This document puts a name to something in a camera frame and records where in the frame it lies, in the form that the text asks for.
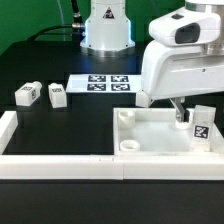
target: white cube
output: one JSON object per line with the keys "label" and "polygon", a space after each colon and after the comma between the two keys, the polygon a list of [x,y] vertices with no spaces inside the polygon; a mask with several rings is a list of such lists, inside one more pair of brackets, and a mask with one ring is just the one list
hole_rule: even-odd
{"label": "white cube", "polygon": [[67,96],[61,84],[52,83],[48,90],[53,108],[67,107]]}
{"label": "white cube", "polygon": [[42,85],[40,82],[27,82],[15,92],[16,105],[30,106],[36,99],[40,97],[41,88]]}

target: white robot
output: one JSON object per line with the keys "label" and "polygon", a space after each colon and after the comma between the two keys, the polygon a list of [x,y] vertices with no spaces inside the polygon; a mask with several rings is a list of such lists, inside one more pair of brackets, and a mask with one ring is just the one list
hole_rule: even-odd
{"label": "white robot", "polygon": [[184,121],[185,96],[224,91],[224,1],[186,0],[185,7],[152,21],[136,105],[171,99]]}
{"label": "white robot", "polygon": [[91,15],[85,23],[82,52],[115,57],[132,52],[131,22],[125,14],[125,0],[91,0]]}

